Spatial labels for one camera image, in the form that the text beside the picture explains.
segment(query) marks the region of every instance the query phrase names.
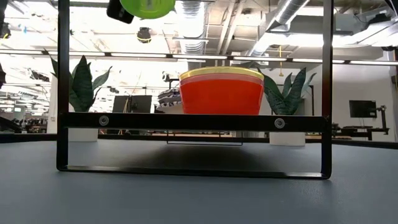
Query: green lid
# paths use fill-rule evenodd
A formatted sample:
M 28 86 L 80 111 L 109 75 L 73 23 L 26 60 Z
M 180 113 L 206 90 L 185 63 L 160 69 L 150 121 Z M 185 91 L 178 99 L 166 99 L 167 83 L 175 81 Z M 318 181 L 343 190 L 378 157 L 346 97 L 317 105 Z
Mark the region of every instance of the green lid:
M 120 0 L 123 8 L 133 16 L 142 19 L 157 19 L 167 15 L 175 0 Z

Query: ventilation duct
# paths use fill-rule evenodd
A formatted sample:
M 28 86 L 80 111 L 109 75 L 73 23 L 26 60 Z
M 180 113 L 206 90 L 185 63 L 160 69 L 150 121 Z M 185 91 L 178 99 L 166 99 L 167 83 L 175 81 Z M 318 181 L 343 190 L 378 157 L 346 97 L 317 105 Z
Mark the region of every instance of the ventilation duct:
M 262 35 L 259 41 L 248 52 L 248 56 L 259 57 L 264 54 L 267 48 L 272 45 L 272 40 L 277 34 L 270 34 L 269 31 L 282 26 L 288 25 L 297 15 L 299 9 L 304 7 L 310 0 L 280 0 L 277 9 L 272 12 L 274 17 L 267 22 L 266 32 Z
M 188 40 L 181 40 L 183 54 L 203 54 L 205 42 L 194 40 L 205 37 L 206 3 L 201 1 L 176 1 L 175 11 L 180 21 L 180 34 Z M 200 68 L 200 63 L 188 62 L 188 69 Z

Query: orange plastic container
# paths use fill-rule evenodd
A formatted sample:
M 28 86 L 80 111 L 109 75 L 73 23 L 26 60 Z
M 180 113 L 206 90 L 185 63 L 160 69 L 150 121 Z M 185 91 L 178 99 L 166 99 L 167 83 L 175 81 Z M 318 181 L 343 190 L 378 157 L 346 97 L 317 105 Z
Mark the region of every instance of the orange plastic container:
M 206 67 L 180 75 L 186 114 L 258 115 L 264 77 L 238 67 Z

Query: yellow lid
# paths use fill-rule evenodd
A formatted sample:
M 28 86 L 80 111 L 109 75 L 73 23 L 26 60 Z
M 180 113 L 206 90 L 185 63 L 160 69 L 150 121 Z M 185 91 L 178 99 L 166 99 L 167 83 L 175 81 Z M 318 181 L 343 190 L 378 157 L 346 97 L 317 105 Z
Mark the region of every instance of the yellow lid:
M 205 67 L 205 68 L 197 68 L 194 70 L 190 70 L 184 72 L 180 75 L 179 79 L 184 80 L 189 77 L 194 77 L 196 75 L 205 75 L 205 74 L 212 74 L 212 73 L 234 73 L 234 74 L 241 74 L 241 75 L 249 75 L 252 77 L 259 78 L 264 81 L 264 76 L 254 70 L 250 70 L 248 68 L 239 68 L 239 67 Z

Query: white wall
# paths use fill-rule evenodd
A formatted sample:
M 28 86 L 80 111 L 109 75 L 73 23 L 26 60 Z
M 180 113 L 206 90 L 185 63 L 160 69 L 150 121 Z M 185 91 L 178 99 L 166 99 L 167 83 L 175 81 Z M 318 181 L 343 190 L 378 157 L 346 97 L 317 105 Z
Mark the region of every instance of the white wall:
M 314 84 L 315 115 L 322 113 L 322 66 L 308 73 L 317 72 Z M 392 83 L 387 66 L 334 65 L 333 66 L 333 117 L 334 123 L 343 126 L 360 126 L 358 118 L 350 118 L 349 100 L 375 100 L 376 105 L 386 105 L 388 135 L 374 133 L 374 141 L 395 141 L 395 122 L 392 103 Z M 366 126 L 381 128 L 381 114 L 377 118 L 364 118 Z

